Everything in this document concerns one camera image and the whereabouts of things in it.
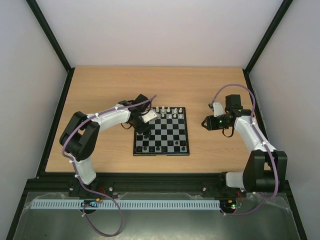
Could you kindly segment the black white chess board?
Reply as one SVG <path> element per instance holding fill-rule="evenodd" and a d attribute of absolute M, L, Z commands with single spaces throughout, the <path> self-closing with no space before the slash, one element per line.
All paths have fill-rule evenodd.
<path fill-rule="evenodd" d="M 190 145 L 185 107 L 156 106 L 149 132 L 134 132 L 133 156 L 188 156 Z"/>

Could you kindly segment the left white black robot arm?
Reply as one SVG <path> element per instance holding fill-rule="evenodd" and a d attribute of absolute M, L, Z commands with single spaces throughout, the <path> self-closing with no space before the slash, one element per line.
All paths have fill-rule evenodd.
<path fill-rule="evenodd" d="M 147 98 L 140 94 L 135 100 L 123 100 L 115 106 L 101 112 L 73 114 L 60 136 L 62 155 L 69 159 L 75 171 L 75 177 L 84 185 L 91 184 L 96 178 L 92 154 L 99 133 L 118 124 L 129 124 L 138 134 L 150 132 L 149 121 L 157 118 L 151 110 L 155 96 Z"/>

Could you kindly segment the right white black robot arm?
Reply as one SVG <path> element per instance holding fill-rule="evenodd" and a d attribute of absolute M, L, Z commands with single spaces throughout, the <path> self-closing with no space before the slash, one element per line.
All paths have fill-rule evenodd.
<path fill-rule="evenodd" d="M 285 185 L 288 157 L 278 151 L 263 135 L 253 111 L 244 109 L 239 94 L 225 97 L 225 107 L 219 102 L 210 103 L 213 115 L 201 123 L 208 131 L 238 132 L 248 149 L 249 158 L 243 172 L 225 172 L 218 183 L 218 191 L 229 196 L 236 188 L 248 192 L 281 192 Z"/>

